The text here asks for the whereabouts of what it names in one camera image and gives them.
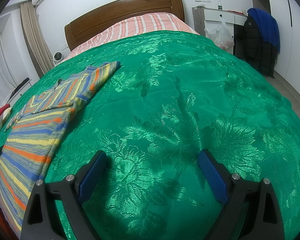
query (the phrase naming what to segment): bed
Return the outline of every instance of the bed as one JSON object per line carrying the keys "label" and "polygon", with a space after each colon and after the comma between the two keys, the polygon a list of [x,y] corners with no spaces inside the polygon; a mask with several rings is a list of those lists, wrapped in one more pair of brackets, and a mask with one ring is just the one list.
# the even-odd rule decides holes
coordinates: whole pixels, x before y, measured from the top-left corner
{"label": "bed", "polygon": [[[70,122],[45,177],[61,180],[96,150],[107,153],[106,172],[83,205],[103,240],[203,239],[221,210],[197,165],[203,148],[245,179],[269,178],[286,239],[295,238],[300,119],[253,68],[189,28],[181,0],[118,0],[72,21],[65,34],[71,54],[22,95],[11,116],[58,78],[121,62]],[[10,132],[3,130],[0,146]]]}

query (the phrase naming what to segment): water bottle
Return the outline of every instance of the water bottle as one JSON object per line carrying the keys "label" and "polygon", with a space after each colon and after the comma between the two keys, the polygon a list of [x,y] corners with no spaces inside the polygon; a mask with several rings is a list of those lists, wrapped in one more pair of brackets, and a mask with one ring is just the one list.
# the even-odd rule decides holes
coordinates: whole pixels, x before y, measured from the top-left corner
{"label": "water bottle", "polygon": [[222,10],[222,3],[218,0],[218,10]]}

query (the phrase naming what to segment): black jacket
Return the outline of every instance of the black jacket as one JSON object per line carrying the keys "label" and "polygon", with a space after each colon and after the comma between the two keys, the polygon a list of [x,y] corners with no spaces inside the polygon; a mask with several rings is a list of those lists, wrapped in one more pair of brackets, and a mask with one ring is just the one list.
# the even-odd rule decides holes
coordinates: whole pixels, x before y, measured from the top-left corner
{"label": "black jacket", "polygon": [[278,48],[269,42],[262,41],[258,25],[250,15],[244,23],[244,30],[246,37],[243,52],[247,63],[257,71],[273,78]]}

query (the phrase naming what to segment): blue jacket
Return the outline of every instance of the blue jacket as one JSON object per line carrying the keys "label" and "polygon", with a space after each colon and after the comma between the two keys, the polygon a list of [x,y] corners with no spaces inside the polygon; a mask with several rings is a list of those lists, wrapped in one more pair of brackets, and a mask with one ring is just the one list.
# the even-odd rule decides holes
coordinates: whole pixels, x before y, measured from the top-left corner
{"label": "blue jacket", "polygon": [[248,14],[256,21],[262,41],[278,47],[278,52],[280,52],[280,36],[277,21],[266,11],[257,8],[250,8]]}

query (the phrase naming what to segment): white fan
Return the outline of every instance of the white fan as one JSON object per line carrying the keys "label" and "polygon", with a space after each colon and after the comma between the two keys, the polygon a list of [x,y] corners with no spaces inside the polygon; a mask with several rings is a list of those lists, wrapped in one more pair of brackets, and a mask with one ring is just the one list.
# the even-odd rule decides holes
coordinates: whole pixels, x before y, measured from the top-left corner
{"label": "white fan", "polygon": [[53,55],[53,63],[54,65],[58,65],[64,59],[63,54],[61,52],[56,52]]}

